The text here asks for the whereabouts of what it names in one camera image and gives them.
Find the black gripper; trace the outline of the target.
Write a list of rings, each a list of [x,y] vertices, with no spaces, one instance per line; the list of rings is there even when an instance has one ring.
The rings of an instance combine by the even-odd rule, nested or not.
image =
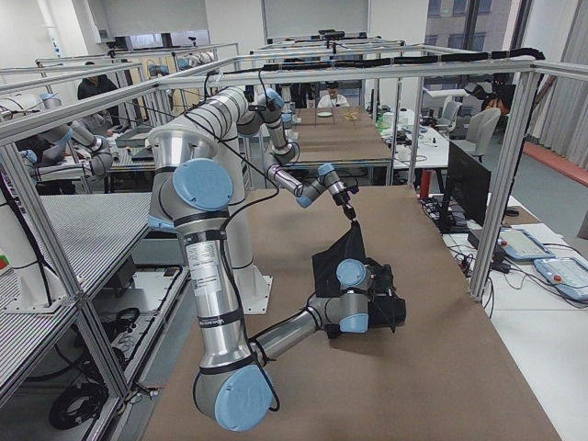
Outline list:
[[[380,265],[373,263],[367,266],[370,273],[370,285],[367,294],[370,298],[377,296],[396,297],[396,288],[393,285],[393,274],[390,264]]]
[[[343,184],[343,183],[337,183],[334,186],[334,190],[333,190],[334,202],[337,206],[340,206],[343,208],[344,214],[346,216],[355,216],[356,215],[356,211],[355,211],[354,207],[351,205],[350,200],[351,200],[351,195],[356,194],[358,191],[359,191],[359,189],[357,186],[348,187],[346,184]],[[356,217],[350,217],[349,220],[353,225],[358,224],[358,220]]]

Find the neighbouring cell robot arm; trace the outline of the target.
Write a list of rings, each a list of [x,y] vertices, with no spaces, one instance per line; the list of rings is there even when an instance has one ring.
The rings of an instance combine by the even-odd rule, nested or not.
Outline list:
[[[95,135],[83,124],[73,121],[70,125],[62,124],[38,134],[42,141],[53,147],[64,148],[68,141],[78,142],[89,154],[90,159],[79,163],[41,165],[37,155],[26,149],[19,154],[24,161],[29,175],[37,182],[70,180],[82,177],[105,177],[113,163],[110,145],[106,138]]]

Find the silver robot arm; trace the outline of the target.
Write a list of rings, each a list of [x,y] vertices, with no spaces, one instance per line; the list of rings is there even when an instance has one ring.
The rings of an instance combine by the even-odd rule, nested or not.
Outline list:
[[[240,87],[227,87],[205,99],[184,117],[204,135],[223,146],[229,142],[232,129],[243,137],[256,134],[266,127],[270,146],[263,155],[263,169],[259,172],[270,182],[284,187],[303,207],[309,207],[319,196],[327,192],[345,216],[356,220],[356,211],[350,202],[354,192],[348,188],[330,163],[322,164],[317,177],[309,184],[301,183],[284,169],[300,152],[299,145],[287,136],[282,118],[284,100],[271,88],[263,87],[263,94],[255,103],[247,99]]]
[[[186,250],[204,355],[192,387],[198,410],[233,432],[248,431],[280,401],[266,364],[317,331],[335,338],[406,319],[390,266],[365,251],[360,224],[312,261],[314,291],[295,314],[249,335],[230,266],[225,223],[233,184],[216,161],[220,137],[178,126],[151,131],[164,181],[153,190]]]

